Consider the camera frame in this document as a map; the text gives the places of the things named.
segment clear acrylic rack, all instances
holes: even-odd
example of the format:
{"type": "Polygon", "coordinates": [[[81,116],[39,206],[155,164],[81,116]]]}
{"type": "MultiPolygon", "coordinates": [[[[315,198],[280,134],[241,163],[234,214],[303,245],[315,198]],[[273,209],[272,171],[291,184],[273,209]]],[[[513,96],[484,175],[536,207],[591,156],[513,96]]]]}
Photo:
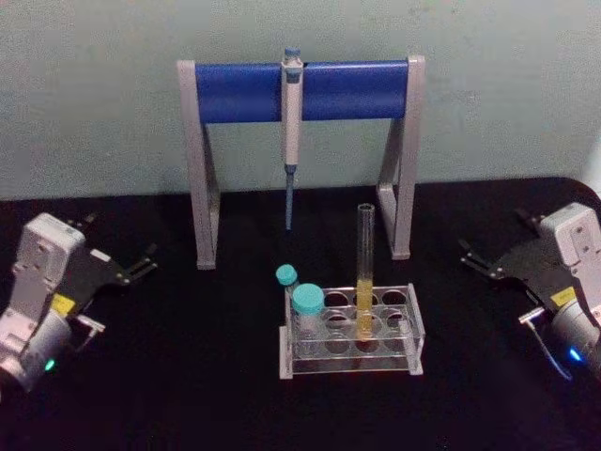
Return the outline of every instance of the clear acrylic rack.
{"type": "Polygon", "coordinates": [[[421,375],[424,324],[412,284],[374,287],[372,337],[356,339],[355,288],[324,288],[326,308],[311,340],[296,336],[285,295],[280,327],[280,379],[295,374],[408,371],[421,375]]]}

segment blue led light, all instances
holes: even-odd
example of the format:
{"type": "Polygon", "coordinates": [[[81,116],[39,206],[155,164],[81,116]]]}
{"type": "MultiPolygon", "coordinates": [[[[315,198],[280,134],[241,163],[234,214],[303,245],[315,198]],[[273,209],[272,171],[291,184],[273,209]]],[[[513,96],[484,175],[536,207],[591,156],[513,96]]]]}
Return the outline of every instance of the blue led light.
{"type": "Polygon", "coordinates": [[[582,357],[580,357],[580,354],[578,354],[574,348],[570,348],[570,357],[577,362],[582,362],[582,357]]]}

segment blue bar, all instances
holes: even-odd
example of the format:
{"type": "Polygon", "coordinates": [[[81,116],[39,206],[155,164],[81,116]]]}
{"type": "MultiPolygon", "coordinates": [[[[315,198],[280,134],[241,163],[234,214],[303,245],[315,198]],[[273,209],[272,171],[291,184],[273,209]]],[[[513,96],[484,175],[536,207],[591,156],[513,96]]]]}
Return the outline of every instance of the blue bar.
{"type": "MultiPolygon", "coordinates": [[[[408,62],[307,63],[303,120],[401,118],[408,62]]],[[[279,63],[196,65],[204,123],[281,120],[279,63]]]]}

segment black table surface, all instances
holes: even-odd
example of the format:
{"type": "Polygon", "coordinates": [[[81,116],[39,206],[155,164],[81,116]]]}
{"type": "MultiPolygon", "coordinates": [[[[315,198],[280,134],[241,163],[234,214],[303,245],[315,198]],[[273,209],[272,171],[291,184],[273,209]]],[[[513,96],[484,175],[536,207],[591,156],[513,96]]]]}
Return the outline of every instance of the black table surface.
{"type": "Polygon", "coordinates": [[[217,271],[195,268],[190,197],[125,196],[0,203],[0,300],[23,225],[42,211],[99,218],[87,243],[124,265],[156,242],[160,268],[88,315],[106,332],[64,355],[26,397],[0,405],[1,449],[601,449],[601,386],[570,363],[565,381],[517,316],[532,305],[459,263],[459,238],[496,258],[532,238],[517,207],[550,213],[579,201],[570,179],[433,183],[416,190],[412,257],[390,259],[376,226],[375,284],[415,285],[426,339],[423,376],[404,372],[278,377],[285,262],[322,287],[353,285],[356,206],[375,189],[222,197],[217,271]]]}

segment white wall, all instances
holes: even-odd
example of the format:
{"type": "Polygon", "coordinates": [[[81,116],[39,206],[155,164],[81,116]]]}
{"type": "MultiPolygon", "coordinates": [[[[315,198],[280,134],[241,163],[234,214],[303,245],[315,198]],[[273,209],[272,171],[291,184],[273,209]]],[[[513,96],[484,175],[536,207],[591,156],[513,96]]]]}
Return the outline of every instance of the white wall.
{"type": "MultiPolygon", "coordinates": [[[[601,128],[596,0],[0,0],[0,197],[187,190],[175,62],[424,54],[421,180],[576,176],[601,128]]],[[[373,183],[387,125],[309,123],[300,186],[373,183]]],[[[228,190],[277,124],[215,126],[228,190]]]]}

